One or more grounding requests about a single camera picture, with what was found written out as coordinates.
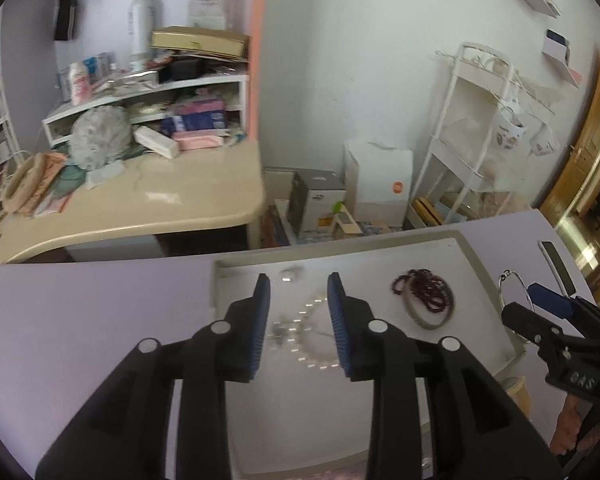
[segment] desk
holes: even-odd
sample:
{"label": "desk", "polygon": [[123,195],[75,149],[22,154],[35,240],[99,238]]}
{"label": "desk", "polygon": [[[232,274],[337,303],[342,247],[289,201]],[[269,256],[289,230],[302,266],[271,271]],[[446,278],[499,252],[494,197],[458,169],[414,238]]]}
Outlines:
{"label": "desk", "polygon": [[[431,230],[460,231],[495,282],[503,270],[513,269],[527,284],[539,282],[558,291],[555,277],[538,248],[538,240],[550,240],[563,258],[578,294],[592,300],[587,283],[568,250],[538,211]],[[411,237],[423,231],[383,236]],[[281,261],[311,258],[329,244],[336,244],[338,250],[347,252],[348,244],[360,247],[369,240],[371,238],[265,251],[273,252]],[[98,273],[98,280],[103,283],[101,287],[84,286],[83,290],[67,291],[78,298],[74,303],[91,298],[93,312],[67,301],[49,301],[48,278],[43,280],[42,277],[47,266],[7,266],[0,270],[5,275],[26,272],[29,276],[20,288],[11,287],[10,280],[2,280],[0,286],[0,438],[27,472],[34,472],[53,439],[128,348],[147,336],[159,336],[163,342],[188,337],[195,326],[211,319],[207,307],[212,301],[209,291],[213,289],[210,270],[222,258],[222,254],[210,254],[54,266],[60,288],[68,286],[68,280],[58,276],[64,276],[71,266],[83,266],[81,268],[87,269],[90,276]],[[116,280],[124,281],[125,285],[118,286],[115,295],[105,294]],[[138,294],[139,287],[143,286],[143,290],[149,292]],[[193,290],[192,286],[202,288]],[[525,301],[524,291],[514,280],[507,281],[504,292],[507,301],[522,304]],[[167,296],[173,301],[163,301]],[[192,296],[196,297],[195,302],[190,301]],[[209,317],[196,318],[197,308],[203,309],[202,313],[206,312]],[[76,309],[80,312],[77,319],[70,315]],[[568,326],[544,311],[539,312],[564,328]],[[575,330],[570,328],[565,332],[573,334]],[[527,377],[533,402],[532,422],[548,441],[565,395],[544,382],[546,365],[536,355],[535,346],[528,346],[528,353],[518,364],[516,373]]]}
{"label": "desk", "polygon": [[82,186],[62,213],[2,220],[0,264],[72,244],[244,224],[254,247],[264,205],[256,140],[173,160],[147,153],[125,161],[120,176],[91,190]]}

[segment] pink wall trim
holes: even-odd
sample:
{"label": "pink wall trim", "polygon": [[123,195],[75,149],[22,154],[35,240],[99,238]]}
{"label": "pink wall trim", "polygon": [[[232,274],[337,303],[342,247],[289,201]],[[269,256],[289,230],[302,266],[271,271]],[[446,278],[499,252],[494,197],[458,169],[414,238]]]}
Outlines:
{"label": "pink wall trim", "polygon": [[251,42],[249,47],[249,138],[258,139],[258,110],[260,108],[260,51],[265,0],[251,4]]}

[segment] white utility cart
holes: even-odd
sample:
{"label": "white utility cart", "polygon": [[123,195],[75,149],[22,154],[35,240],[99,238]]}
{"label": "white utility cart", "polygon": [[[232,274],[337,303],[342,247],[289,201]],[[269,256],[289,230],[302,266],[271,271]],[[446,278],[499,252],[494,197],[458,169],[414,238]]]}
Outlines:
{"label": "white utility cart", "polygon": [[[525,88],[523,88],[513,63],[505,54],[482,44],[463,43],[458,49],[457,54],[449,57],[454,60],[451,80],[446,91],[440,118],[438,119],[436,129],[429,143],[424,164],[422,165],[422,169],[420,170],[420,174],[411,195],[413,200],[419,198],[431,198],[432,202],[436,202],[440,195],[442,195],[440,192],[441,186],[444,187],[448,182],[447,177],[449,177],[450,174],[455,175],[462,182],[462,189],[451,207],[451,210],[446,215],[444,221],[445,224],[452,221],[470,190],[475,192],[506,191],[509,193],[509,197],[514,191],[512,188],[515,179],[494,179],[481,171],[493,137],[493,123],[490,123],[487,127],[482,143],[482,149],[473,161],[465,160],[465,157],[459,153],[459,150],[455,149],[455,147],[442,136],[446,126],[445,119],[448,115],[449,107],[452,103],[454,93],[456,92],[459,79],[468,81],[469,83],[490,92],[497,98],[497,101],[496,99],[493,100],[494,111],[496,110],[498,101],[505,102],[514,100],[518,102],[524,112],[531,117],[536,118],[541,125],[548,124],[554,117],[554,113],[548,106],[534,98],[525,90]],[[425,176],[433,157],[444,165],[444,169],[439,172],[432,183],[427,181],[429,184],[428,189],[423,190],[422,188],[426,182]],[[501,213],[507,205],[508,200],[509,199],[507,198],[507,200],[502,202],[497,214]],[[425,226],[413,206],[409,207],[407,218],[414,227]]]}

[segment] white tray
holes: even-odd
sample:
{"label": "white tray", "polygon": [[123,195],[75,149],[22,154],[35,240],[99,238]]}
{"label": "white tray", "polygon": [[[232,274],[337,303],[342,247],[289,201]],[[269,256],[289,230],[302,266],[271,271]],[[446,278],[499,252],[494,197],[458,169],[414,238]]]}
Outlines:
{"label": "white tray", "polygon": [[[283,282],[280,272],[290,267],[298,269],[299,278]],[[456,297],[453,316],[434,331],[417,326],[402,298],[391,291],[398,275],[423,268],[444,278]],[[347,294],[368,301],[376,317],[430,342],[456,336],[493,375],[506,375],[505,368],[523,354],[522,345],[500,321],[494,283],[459,234],[408,240],[376,237],[355,246],[318,244],[225,257],[216,273],[218,317],[232,301],[248,297],[264,272],[271,280],[269,333],[273,322],[292,318],[303,304],[324,295],[327,277],[334,271],[340,273]],[[330,330],[327,306],[323,310],[316,311],[315,320],[321,330]],[[334,343],[327,341],[335,356]],[[289,347],[274,348],[273,342],[266,343],[260,370],[250,384],[227,383],[229,436],[243,477],[297,478],[364,460],[373,384],[351,383],[340,368],[308,369]],[[419,393],[422,403],[424,390]],[[428,422],[426,414],[420,419]]]}

